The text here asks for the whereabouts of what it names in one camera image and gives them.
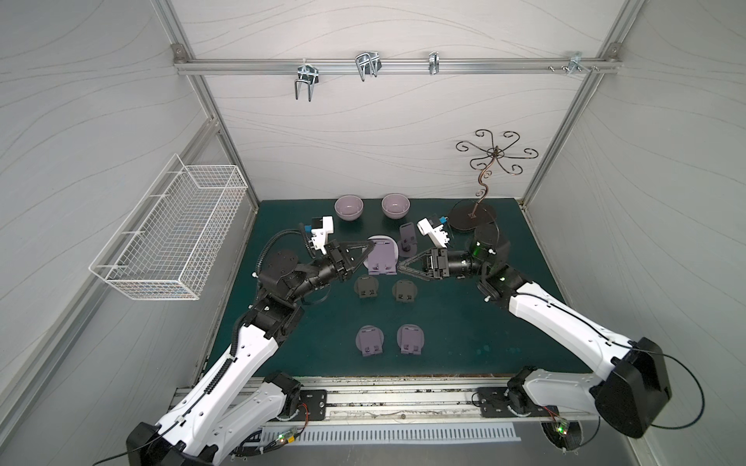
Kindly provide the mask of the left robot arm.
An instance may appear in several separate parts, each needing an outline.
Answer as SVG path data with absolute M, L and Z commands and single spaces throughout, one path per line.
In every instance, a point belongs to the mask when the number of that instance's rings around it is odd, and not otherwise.
M 256 273 L 256 299 L 234 324 L 227 350 L 156 424 L 132 430 L 126 440 L 129 464 L 219 465 L 268 421 L 294 417 L 301 384 L 282 372 L 267 376 L 243 402 L 235 399 L 295 330 L 303 298 L 351 279 L 373 248 L 371 241 L 331 241 L 309 264 L 291 250 L 266 254 Z

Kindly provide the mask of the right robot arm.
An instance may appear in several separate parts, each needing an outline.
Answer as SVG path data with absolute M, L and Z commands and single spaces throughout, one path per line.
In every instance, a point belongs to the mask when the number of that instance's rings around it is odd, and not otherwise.
M 486 302 L 505 308 L 582 360 L 589 373 L 553 373 L 527 366 L 502 396 L 516 417 L 556 406 L 599 416 L 618 432 L 639 439 L 653 427 L 672 390 L 662 349 L 633 341 L 563 304 L 507 262 L 510 245 L 493 223 L 478 226 L 466 250 L 451 250 L 444 219 L 422 219 L 421 235 L 433 246 L 400 261 L 399 273 L 424 281 L 475 278 Z

